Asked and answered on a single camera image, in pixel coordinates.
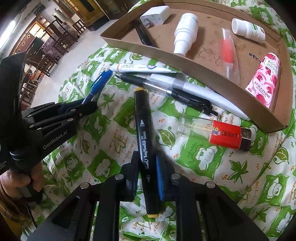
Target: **sleeve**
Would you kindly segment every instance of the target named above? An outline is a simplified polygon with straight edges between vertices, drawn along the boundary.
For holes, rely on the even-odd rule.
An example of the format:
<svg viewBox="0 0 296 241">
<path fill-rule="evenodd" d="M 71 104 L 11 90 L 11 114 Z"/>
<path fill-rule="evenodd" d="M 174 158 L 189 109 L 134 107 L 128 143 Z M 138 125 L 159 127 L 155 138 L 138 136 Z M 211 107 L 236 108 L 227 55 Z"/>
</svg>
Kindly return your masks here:
<svg viewBox="0 0 296 241">
<path fill-rule="evenodd" d="M 13 231 L 13 233 L 20 238 L 22 235 L 22 223 L 29 220 L 29 215 L 26 210 L 25 203 L 22 199 L 12 200 L 7 196 L 2 188 L 0 182 L 0 213 L 4 220 Z"/>
</svg>

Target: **metal screw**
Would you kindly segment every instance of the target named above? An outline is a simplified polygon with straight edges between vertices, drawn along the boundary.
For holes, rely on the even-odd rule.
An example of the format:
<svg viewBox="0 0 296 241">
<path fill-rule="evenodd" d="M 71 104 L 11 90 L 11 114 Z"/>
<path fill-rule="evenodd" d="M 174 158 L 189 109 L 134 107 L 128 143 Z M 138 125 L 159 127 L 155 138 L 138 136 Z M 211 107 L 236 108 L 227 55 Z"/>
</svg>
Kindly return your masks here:
<svg viewBox="0 0 296 241">
<path fill-rule="evenodd" d="M 208 188 L 214 188 L 216 184 L 214 182 L 207 182 L 207 187 Z"/>
<path fill-rule="evenodd" d="M 115 179 L 116 180 L 121 180 L 121 179 L 123 179 L 123 175 L 122 174 L 116 174 Z"/>
<path fill-rule="evenodd" d="M 181 175 L 179 173 L 172 174 L 172 179 L 174 179 L 174 180 L 178 180 L 178 179 L 180 179 L 180 177 L 181 177 Z"/>
<path fill-rule="evenodd" d="M 81 189 L 87 189 L 89 187 L 89 183 L 81 183 L 80 187 Z"/>
</svg>

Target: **white bottle cap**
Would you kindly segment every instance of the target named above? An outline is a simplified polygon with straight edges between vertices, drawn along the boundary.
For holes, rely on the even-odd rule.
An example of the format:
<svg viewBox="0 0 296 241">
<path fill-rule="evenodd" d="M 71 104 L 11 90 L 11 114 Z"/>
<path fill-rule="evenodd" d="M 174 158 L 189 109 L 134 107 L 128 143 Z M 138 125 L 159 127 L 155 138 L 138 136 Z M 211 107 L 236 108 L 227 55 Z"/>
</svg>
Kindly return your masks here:
<svg viewBox="0 0 296 241">
<path fill-rule="evenodd" d="M 247 27 L 243 20 L 234 18 L 231 23 L 234 34 L 245 36 L 247 34 Z"/>
<path fill-rule="evenodd" d="M 185 41 L 177 41 L 175 44 L 174 53 L 185 57 L 188 52 L 188 43 Z"/>
</svg>

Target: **white bottle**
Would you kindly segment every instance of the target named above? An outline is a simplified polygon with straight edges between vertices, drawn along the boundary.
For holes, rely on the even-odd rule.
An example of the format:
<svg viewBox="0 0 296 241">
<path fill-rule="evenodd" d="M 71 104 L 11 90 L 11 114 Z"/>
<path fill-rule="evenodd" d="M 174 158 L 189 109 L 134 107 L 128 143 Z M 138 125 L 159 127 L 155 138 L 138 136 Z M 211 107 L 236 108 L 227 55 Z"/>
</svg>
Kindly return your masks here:
<svg viewBox="0 0 296 241">
<path fill-rule="evenodd" d="M 197 32 L 197 16 L 192 13 L 183 14 L 175 30 L 174 53 L 185 56 L 196 41 Z"/>
<path fill-rule="evenodd" d="M 264 43 L 265 31 L 262 27 L 245 20 L 234 18 L 231 23 L 234 34 L 254 40 L 258 43 Z"/>
</svg>

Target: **green and white fabric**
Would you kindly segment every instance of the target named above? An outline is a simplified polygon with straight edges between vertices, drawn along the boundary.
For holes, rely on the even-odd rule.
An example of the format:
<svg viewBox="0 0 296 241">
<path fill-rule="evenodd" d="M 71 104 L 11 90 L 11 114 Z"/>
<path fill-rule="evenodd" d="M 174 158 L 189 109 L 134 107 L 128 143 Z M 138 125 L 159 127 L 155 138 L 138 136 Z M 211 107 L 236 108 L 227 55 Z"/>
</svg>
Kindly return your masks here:
<svg viewBox="0 0 296 241">
<path fill-rule="evenodd" d="M 236 151 L 209 144 L 203 136 L 176 136 L 181 114 L 200 116 L 201 113 L 150 92 L 154 146 L 165 152 L 178 173 L 198 183 L 214 181 L 270 240 L 276 240 L 296 210 L 295 41 L 277 13 L 264 1 L 223 0 L 223 4 L 265 22 L 286 40 L 294 73 L 290 124 L 282 131 L 265 134 L 253 122 L 217 108 L 221 121 L 252 130 L 250 151 Z M 142 55 L 105 45 L 64 82 L 59 102 L 84 98 L 97 76 L 107 66 L 117 63 L 170 68 Z M 205 87 L 191 77 L 187 80 Z M 44 199 L 33 212 L 37 223 L 41 223 L 82 182 L 104 182 L 130 162 L 133 151 L 137 150 L 133 92 L 134 86 L 112 76 L 98 99 L 98 110 L 81 121 L 76 136 L 44 159 Z M 135 201 L 120 204 L 120 240 L 175 240 L 174 203 L 166 203 L 165 212 L 158 218 L 148 218 L 141 180 L 138 185 Z M 26 228 L 24 232 L 29 234 L 32 230 Z"/>
</svg>

